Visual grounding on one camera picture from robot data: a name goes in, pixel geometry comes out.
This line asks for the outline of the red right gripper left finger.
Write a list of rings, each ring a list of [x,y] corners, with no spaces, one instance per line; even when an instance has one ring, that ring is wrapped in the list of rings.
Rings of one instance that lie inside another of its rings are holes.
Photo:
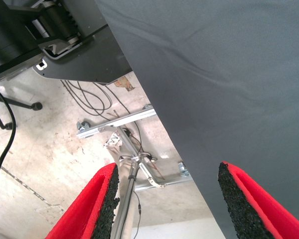
[[[102,167],[46,236],[48,239],[109,239],[119,176],[118,167]]]

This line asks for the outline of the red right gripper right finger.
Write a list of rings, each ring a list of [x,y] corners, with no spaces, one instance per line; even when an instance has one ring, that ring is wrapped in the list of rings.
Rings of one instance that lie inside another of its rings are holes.
[[[241,168],[222,161],[218,183],[240,239],[299,239],[299,220]]]

